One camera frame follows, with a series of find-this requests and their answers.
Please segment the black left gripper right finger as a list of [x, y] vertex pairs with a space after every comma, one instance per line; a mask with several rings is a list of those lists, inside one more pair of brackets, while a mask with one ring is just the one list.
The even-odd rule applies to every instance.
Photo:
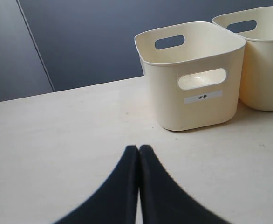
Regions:
[[150, 145], [139, 149], [144, 224], [226, 224], [189, 196], [167, 173]]

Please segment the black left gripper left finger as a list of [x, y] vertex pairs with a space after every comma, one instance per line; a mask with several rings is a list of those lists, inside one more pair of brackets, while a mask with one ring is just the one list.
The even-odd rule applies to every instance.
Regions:
[[137, 215], [139, 151], [127, 146], [105, 182], [56, 224], [134, 224]]

